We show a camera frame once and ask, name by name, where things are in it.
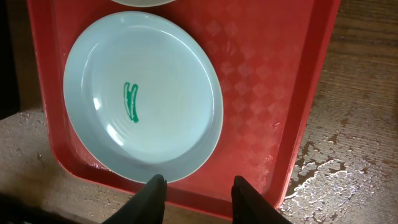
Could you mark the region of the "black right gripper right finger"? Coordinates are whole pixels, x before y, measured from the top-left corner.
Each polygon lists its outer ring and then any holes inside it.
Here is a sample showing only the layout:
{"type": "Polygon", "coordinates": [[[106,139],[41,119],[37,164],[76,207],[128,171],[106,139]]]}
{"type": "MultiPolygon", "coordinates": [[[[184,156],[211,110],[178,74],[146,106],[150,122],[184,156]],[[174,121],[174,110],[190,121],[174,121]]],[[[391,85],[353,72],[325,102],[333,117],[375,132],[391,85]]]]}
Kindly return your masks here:
{"type": "Polygon", "coordinates": [[[234,224],[291,224],[242,176],[231,189],[234,224]]]}

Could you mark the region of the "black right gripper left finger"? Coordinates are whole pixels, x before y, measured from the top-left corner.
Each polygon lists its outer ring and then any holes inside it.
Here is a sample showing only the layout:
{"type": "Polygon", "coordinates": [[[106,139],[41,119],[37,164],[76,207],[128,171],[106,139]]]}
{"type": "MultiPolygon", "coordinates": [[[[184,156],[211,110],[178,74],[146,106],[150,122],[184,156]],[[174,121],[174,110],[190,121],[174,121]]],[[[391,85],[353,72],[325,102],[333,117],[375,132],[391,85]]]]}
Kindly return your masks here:
{"type": "Polygon", "coordinates": [[[166,196],[167,181],[156,174],[103,224],[162,224],[166,196]]]}

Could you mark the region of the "light blue plate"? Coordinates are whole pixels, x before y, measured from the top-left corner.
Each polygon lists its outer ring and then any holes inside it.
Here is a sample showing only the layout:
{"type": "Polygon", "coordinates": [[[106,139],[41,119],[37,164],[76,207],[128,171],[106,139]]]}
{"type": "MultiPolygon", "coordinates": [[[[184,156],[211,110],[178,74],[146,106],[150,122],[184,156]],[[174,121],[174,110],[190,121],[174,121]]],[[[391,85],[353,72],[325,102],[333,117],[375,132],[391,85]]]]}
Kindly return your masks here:
{"type": "Polygon", "coordinates": [[[118,12],[88,26],[68,55],[63,95],[90,154],[136,182],[191,175],[220,138],[215,69],[189,34],[153,14],[118,12]]]}

